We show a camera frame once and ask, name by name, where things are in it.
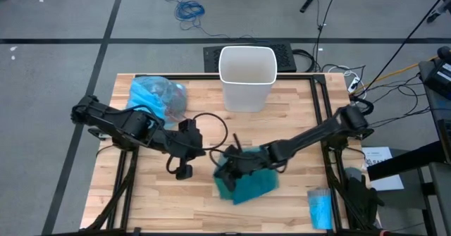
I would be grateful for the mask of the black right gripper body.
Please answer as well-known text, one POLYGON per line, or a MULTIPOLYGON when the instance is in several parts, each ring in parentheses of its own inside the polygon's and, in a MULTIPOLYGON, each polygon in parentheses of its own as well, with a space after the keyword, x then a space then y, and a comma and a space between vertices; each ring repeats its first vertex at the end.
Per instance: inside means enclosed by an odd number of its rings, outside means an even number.
POLYGON ((227 161, 223 165, 223 175, 226 178, 241 178, 256 170, 271 167, 271 159, 267 150, 257 147, 247 151, 229 146, 225 151, 227 161))

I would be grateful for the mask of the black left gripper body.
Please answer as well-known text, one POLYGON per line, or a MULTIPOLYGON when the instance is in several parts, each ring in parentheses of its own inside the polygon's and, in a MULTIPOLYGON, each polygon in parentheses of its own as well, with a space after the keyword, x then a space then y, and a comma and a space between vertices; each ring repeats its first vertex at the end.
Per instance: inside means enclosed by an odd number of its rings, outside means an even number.
POLYGON ((206 155, 202 139, 203 137, 197 128, 196 120, 186 119, 178 124, 173 153, 174 157, 179 158, 179 166, 175 173, 177 180, 191 178, 193 168, 187 162, 206 155))

